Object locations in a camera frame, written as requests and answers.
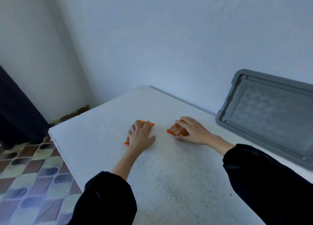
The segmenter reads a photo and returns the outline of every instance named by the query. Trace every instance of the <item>hand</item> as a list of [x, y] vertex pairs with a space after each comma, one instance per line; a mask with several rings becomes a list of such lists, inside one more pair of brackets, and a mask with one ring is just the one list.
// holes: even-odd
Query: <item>hand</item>
[[149, 148], [155, 141], [156, 137], [149, 137], [149, 121], [147, 121], [143, 128], [140, 127], [139, 121], [131, 126], [131, 130], [128, 131], [129, 147], [128, 150], [141, 154], [144, 150]]
[[181, 119], [184, 120], [184, 122], [175, 121], [175, 123], [186, 128], [190, 135], [176, 136], [176, 140], [209, 146], [210, 140], [214, 137], [218, 137], [217, 135], [214, 135], [206, 130], [205, 127], [202, 126], [202, 124], [200, 124], [197, 120], [193, 118], [181, 117]]

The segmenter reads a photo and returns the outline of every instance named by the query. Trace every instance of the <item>white table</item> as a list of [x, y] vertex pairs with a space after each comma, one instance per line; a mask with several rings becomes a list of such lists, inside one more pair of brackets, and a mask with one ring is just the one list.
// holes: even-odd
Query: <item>white table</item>
[[[264, 224], [233, 191], [222, 156], [206, 146], [175, 141], [166, 133], [180, 116], [197, 119], [233, 144], [259, 148], [218, 126], [213, 115], [145, 85], [49, 133], [83, 190], [91, 177], [111, 171], [122, 157], [131, 124], [137, 119], [150, 120], [155, 123], [151, 132], [156, 135], [155, 143], [139, 156], [127, 180], [138, 206], [134, 224]], [[313, 182], [310, 171], [267, 153]]]

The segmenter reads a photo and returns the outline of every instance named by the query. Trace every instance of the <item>dark curtain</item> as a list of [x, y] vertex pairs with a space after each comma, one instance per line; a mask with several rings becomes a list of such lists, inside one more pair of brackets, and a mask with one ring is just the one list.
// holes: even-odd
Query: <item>dark curtain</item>
[[0, 66], [0, 143], [38, 144], [48, 135], [49, 124], [27, 96]]

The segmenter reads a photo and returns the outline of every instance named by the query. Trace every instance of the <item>person's left hand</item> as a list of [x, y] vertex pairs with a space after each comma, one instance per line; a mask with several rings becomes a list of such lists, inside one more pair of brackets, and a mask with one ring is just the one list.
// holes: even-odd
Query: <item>person's left hand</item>
[[156, 137], [149, 137], [149, 123], [150, 121], [147, 121], [143, 128], [141, 128], [137, 120], [135, 124], [131, 126], [131, 130], [128, 131], [129, 147], [127, 149], [142, 153], [154, 143]]

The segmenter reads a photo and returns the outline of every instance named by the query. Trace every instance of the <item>orange wrapper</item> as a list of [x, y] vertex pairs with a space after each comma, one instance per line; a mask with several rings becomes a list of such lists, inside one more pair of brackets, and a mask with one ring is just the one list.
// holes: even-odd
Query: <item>orange wrapper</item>
[[[143, 126], [145, 125], [146, 121], [142, 121], [142, 120], [138, 120], [139, 121], [139, 125], [141, 128], [143, 128]], [[152, 127], [154, 126], [154, 123], [150, 123], [149, 128], [148, 128], [148, 133], [151, 132]], [[124, 145], [128, 145], [129, 146], [129, 136], [127, 136], [126, 141], [124, 142]]]
[[178, 123], [173, 124], [173, 126], [170, 127], [170, 129], [167, 129], [166, 132], [174, 136], [188, 136], [189, 135], [189, 132], [187, 132], [187, 130], [184, 127], [180, 126]]

